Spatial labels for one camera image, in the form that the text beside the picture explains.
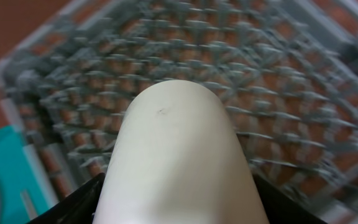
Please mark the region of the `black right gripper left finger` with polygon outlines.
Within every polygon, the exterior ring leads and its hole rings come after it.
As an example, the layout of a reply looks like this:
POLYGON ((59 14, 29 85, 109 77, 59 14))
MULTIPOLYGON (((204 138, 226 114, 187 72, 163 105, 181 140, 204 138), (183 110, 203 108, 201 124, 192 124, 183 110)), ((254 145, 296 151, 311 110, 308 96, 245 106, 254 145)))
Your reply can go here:
POLYGON ((28 224, 89 224, 103 187, 105 173, 99 173, 54 207, 29 221, 28 224))

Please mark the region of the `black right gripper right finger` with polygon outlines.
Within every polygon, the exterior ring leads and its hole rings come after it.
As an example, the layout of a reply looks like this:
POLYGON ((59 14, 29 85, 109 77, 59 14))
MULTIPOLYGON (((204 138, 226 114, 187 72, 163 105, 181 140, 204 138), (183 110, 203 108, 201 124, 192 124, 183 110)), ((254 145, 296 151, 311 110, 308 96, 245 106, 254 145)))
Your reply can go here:
POLYGON ((327 224, 297 205, 258 175, 253 175, 270 224, 327 224))

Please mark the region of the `small white cup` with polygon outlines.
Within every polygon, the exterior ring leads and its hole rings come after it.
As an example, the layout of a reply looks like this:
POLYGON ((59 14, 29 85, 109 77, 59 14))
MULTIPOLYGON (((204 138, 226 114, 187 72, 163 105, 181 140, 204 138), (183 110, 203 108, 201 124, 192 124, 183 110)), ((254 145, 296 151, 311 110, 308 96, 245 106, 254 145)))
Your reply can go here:
POLYGON ((94 222, 268 222, 232 123, 212 91, 172 80, 133 100, 94 222))

